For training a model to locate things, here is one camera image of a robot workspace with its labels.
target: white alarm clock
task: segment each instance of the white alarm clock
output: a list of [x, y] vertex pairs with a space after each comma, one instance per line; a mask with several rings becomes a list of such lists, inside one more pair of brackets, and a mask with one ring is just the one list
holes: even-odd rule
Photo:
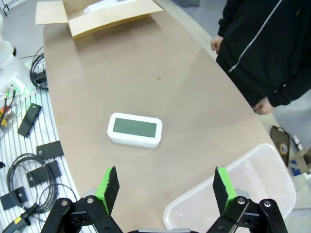
[[153, 117], [114, 113], [110, 117], [107, 133], [116, 143], [155, 148], [161, 141], [162, 121]]

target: wire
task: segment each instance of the wire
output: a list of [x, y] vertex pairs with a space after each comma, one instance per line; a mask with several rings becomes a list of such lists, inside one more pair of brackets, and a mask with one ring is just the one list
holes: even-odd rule
[[7, 109], [7, 107], [6, 107], [7, 98], [4, 99], [4, 111], [3, 111], [3, 115], [2, 115], [1, 118], [0, 118], [0, 128], [2, 127], [2, 122], [3, 122], [3, 120], [4, 120], [4, 117], [5, 117], [5, 114], [6, 114], [6, 110], [9, 110], [9, 109], [11, 108], [11, 105], [12, 105], [14, 99], [15, 99], [15, 94], [16, 94], [16, 90], [14, 89], [12, 101], [11, 101], [11, 103], [9, 104], [8, 109]]
[[48, 91], [49, 89], [46, 87], [48, 82], [46, 77], [46, 69], [42, 65], [42, 72], [36, 72], [36, 69], [39, 67], [39, 65], [44, 62], [44, 53], [38, 55], [42, 48], [43, 47], [41, 47], [34, 55], [33, 62], [30, 68], [30, 80], [37, 89]]
[[37, 57], [37, 55], [31, 55], [31, 56], [21, 57], [21, 59], [25, 59], [25, 58], [29, 58], [29, 57]]
[[[69, 186], [67, 186], [67, 185], [65, 185], [65, 184], [62, 184], [62, 183], [55, 183], [55, 184], [51, 184], [51, 185], [57, 185], [57, 186], [58, 186], [58, 185], [61, 185], [61, 186], [63, 186], [63, 187], [66, 187], [67, 189], [69, 189], [69, 190], [72, 192], [72, 194], [73, 194], [73, 196], [74, 196], [74, 198], [75, 198], [75, 201], [78, 201], [77, 196], [75, 195], [73, 189], [71, 189]], [[48, 186], [47, 188], [45, 188], [45, 189], [42, 191], [42, 193], [41, 193], [41, 195], [40, 195], [40, 198], [39, 198], [39, 204], [41, 203], [41, 198], [42, 198], [42, 196], [43, 196], [43, 193], [44, 193], [46, 190], [48, 190], [49, 187], [50, 187], [50, 186]], [[38, 214], [38, 217], [35, 217], [35, 216], [33, 216], [33, 217], [39, 220], [39, 227], [40, 227], [40, 229], [42, 230], [41, 222], [45, 222], [45, 221], [42, 220], [42, 219], [40, 219], [40, 215], [39, 215], [39, 214]]]
[[[23, 165], [19, 164], [18, 166], [22, 167], [27, 173], [29, 173], [30, 171]], [[35, 185], [35, 203], [37, 202], [38, 198], [39, 198], [39, 192], [38, 192], [38, 188]]]
[[46, 163], [41, 158], [39, 158], [38, 156], [36, 156], [34, 154], [26, 153], [26, 154], [22, 154], [16, 160], [14, 160], [11, 167], [8, 170], [7, 186], [8, 186], [9, 193], [10, 193], [14, 203], [17, 206], [23, 208], [25, 211], [27, 211], [29, 208], [24, 206], [22, 203], [20, 203], [18, 201], [18, 198], [14, 192], [15, 189], [14, 189], [13, 180], [14, 180], [15, 171], [18, 168], [18, 166], [21, 166], [21, 164], [24, 163], [25, 161], [31, 161], [31, 160], [40, 163], [42, 165], [43, 169], [45, 169], [47, 177], [49, 178], [48, 179], [48, 182], [49, 182], [48, 196], [47, 196], [45, 202], [42, 205], [40, 205], [38, 207], [38, 209], [36, 210], [37, 214], [42, 214], [42, 213], [48, 212], [53, 207], [55, 201], [57, 200], [58, 188], [56, 186], [57, 182], [56, 182], [56, 178], [55, 178], [53, 171], [51, 170], [51, 168], [49, 166], [45, 166]]
[[33, 63], [34, 63], [35, 57], [37, 57], [37, 55], [38, 55], [38, 53], [40, 52], [41, 49], [43, 49], [43, 46], [41, 48], [39, 48], [39, 50], [35, 53], [34, 58], [33, 58]]

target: metal plate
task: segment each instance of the metal plate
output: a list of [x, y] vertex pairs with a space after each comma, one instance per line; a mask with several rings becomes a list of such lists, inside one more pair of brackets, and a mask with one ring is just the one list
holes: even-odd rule
[[62, 156], [64, 155], [64, 152], [60, 141], [56, 141], [37, 146], [37, 155], [39, 155], [41, 159], [45, 160]]
[[[25, 203], [28, 201], [27, 195], [25, 193], [24, 187], [19, 187], [14, 190], [15, 195], [20, 203]], [[11, 194], [7, 193], [4, 196], [0, 197], [2, 207], [4, 210], [8, 210], [16, 206], [15, 202], [12, 199]]]
[[[26, 111], [30, 107], [31, 103], [38, 104], [42, 106], [42, 110], [38, 116], [33, 130], [31, 130], [30, 135], [26, 138], [17, 133], [23, 116], [26, 114]], [[43, 145], [55, 141], [59, 141], [59, 136], [57, 133], [57, 128], [54, 121], [51, 100], [49, 93], [46, 91], [38, 91], [31, 94], [30, 96], [16, 100], [11, 107], [12, 114], [8, 119], [6, 126], [0, 129], [0, 161], [6, 164], [6, 167], [0, 169], [0, 196], [3, 196], [8, 193], [8, 188], [6, 185], [6, 176], [8, 169], [12, 165], [12, 162], [21, 154], [24, 153], [36, 153], [36, 147], [38, 145]], [[80, 198], [78, 191], [75, 187], [75, 184], [72, 180], [69, 168], [65, 159], [65, 156], [49, 159], [47, 162], [57, 161], [59, 164], [59, 169], [62, 173], [62, 176], [57, 178], [57, 183], [66, 185], [58, 186], [58, 197], [67, 197], [72, 201], [75, 200], [74, 194], [69, 190], [72, 189], [77, 197]], [[41, 165], [36, 162], [25, 162], [25, 167], [30, 170], [34, 170]], [[39, 196], [42, 191], [48, 186], [47, 183], [42, 183], [36, 186], [35, 188], [30, 188], [28, 185], [26, 173], [23, 168], [19, 167], [16, 169], [16, 180], [14, 180], [14, 188], [24, 186], [25, 192], [28, 197], [28, 202], [25, 203], [25, 206], [30, 207], [36, 201], [38, 190]], [[14, 207], [9, 210], [4, 210], [0, 205], [0, 230], [3, 230], [6, 226], [9, 225], [16, 217], [20, 216], [24, 212], [23, 209], [19, 207]], [[47, 218], [49, 212], [41, 214], [39, 217], [43, 221]], [[41, 228], [44, 222], [39, 222], [38, 215], [31, 217], [31, 226], [26, 227], [23, 231], [24, 233], [38, 233], [41, 231]], [[95, 232], [93, 227], [83, 227], [82, 232]]]
[[23, 121], [18, 129], [18, 133], [24, 137], [28, 137], [30, 130], [32, 129], [33, 125], [35, 124], [35, 120], [39, 116], [41, 111], [41, 106], [32, 103], [28, 108], [26, 115], [24, 116]]
[[[46, 166], [50, 166], [56, 178], [62, 175], [62, 173], [59, 170], [57, 160], [46, 164]], [[26, 176], [30, 188], [35, 187], [38, 184], [47, 182], [49, 180], [46, 170], [43, 167], [39, 167], [31, 172], [27, 172]]]

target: clear plastic container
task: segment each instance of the clear plastic container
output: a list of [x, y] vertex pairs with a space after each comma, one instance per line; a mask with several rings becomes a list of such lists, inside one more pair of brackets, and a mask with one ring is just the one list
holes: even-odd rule
[[[293, 209], [294, 184], [279, 153], [270, 144], [256, 147], [226, 168], [234, 187], [246, 191], [254, 202], [274, 199], [283, 218]], [[163, 215], [167, 229], [189, 228], [202, 233], [212, 226], [219, 217], [213, 180], [214, 176], [167, 206]], [[249, 231], [238, 229], [237, 232]]]

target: screw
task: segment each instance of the screw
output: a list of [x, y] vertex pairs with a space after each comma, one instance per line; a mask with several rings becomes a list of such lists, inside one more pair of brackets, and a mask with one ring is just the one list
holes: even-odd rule
[[89, 203], [89, 204], [91, 204], [91, 203], [93, 203], [93, 198], [89, 198], [89, 199], [87, 199], [87, 203]]
[[241, 205], [245, 204], [244, 198], [238, 198], [238, 204], [241, 204]]
[[268, 200], [263, 201], [263, 205], [265, 207], [270, 207], [271, 206], [271, 202], [269, 202]]
[[223, 232], [223, 231], [225, 230], [225, 228], [224, 228], [223, 226], [219, 226], [219, 227], [218, 227], [218, 230], [219, 230], [220, 232]]
[[66, 200], [62, 201], [62, 206], [65, 206], [67, 204], [68, 204], [68, 201], [66, 201]]

